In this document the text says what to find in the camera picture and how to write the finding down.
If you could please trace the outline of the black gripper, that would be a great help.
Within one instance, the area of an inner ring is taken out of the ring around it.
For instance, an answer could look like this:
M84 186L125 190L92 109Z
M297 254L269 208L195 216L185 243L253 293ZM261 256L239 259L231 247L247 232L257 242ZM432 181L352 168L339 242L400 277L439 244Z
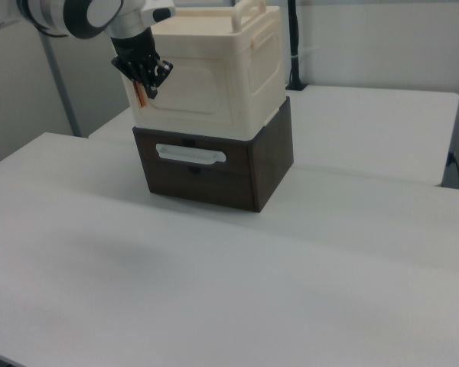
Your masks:
M130 38L111 38L116 56L112 65L131 81L141 83L149 99L158 95L158 87L173 70L166 60L159 60L151 30Z

